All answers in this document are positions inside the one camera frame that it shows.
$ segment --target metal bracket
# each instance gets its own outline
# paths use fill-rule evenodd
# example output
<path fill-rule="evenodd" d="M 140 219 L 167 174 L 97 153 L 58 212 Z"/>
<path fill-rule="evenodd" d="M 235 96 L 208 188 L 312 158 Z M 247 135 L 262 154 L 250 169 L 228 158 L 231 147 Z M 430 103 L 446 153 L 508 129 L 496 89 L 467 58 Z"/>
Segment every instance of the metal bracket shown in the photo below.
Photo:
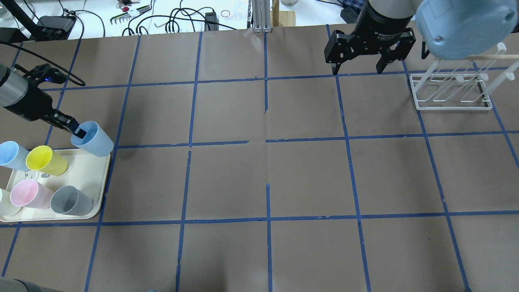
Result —
<path fill-rule="evenodd" d="M 272 32 L 269 0 L 252 0 L 252 17 L 254 21 L 252 30 L 255 33 Z"/>

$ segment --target black tube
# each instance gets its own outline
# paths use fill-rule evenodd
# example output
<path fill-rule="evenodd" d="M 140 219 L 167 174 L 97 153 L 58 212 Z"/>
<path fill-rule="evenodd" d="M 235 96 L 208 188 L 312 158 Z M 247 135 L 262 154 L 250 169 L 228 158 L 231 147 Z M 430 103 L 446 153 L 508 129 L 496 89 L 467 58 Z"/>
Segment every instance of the black tube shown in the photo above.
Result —
<path fill-rule="evenodd" d="M 49 36 L 41 31 L 40 28 L 32 21 L 32 19 L 18 6 L 15 0 L 0 0 L 5 8 L 20 21 L 20 23 L 31 33 L 36 41 L 48 41 Z"/>

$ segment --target blue plaid cloth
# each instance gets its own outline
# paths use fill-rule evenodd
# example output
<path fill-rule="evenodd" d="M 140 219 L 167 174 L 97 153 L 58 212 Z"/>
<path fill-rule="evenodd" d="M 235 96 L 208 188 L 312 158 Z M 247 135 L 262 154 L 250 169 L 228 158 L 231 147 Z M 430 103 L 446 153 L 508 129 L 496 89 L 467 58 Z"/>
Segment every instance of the blue plaid cloth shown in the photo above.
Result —
<path fill-rule="evenodd" d="M 343 5 L 350 6 L 355 10 L 355 12 L 360 13 L 362 9 L 362 5 L 364 5 L 364 0 L 337 0 Z"/>

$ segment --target gray cup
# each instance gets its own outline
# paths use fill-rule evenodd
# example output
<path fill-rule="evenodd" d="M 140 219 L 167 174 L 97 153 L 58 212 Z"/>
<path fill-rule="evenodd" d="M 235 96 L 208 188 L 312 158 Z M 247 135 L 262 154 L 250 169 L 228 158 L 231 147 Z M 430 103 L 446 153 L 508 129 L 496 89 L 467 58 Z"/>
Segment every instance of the gray cup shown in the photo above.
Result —
<path fill-rule="evenodd" d="M 71 185 L 59 188 L 52 199 L 50 207 L 58 214 L 83 216 L 93 207 L 94 200 Z"/>

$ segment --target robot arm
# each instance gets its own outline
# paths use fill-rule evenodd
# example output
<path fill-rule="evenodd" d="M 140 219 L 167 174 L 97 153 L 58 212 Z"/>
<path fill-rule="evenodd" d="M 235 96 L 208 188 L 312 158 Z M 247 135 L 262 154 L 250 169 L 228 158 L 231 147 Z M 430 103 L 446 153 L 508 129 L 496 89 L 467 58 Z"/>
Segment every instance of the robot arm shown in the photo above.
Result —
<path fill-rule="evenodd" d="M 517 0 L 366 0 L 354 31 L 334 31 L 324 49 L 333 74 L 360 55 L 381 55 L 377 73 L 404 60 L 416 42 L 413 29 L 407 28 L 415 14 L 433 55 L 462 59 L 503 40 L 517 25 L 518 13 Z"/>
<path fill-rule="evenodd" d="M 54 109 L 52 98 L 38 88 L 45 81 L 62 84 L 66 76 L 49 64 L 37 66 L 30 71 L 19 65 L 15 65 L 15 68 L 24 75 L 20 76 L 0 63 L 0 106 L 28 121 L 40 119 L 84 138 L 86 132 L 79 128 L 76 119 Z"/>

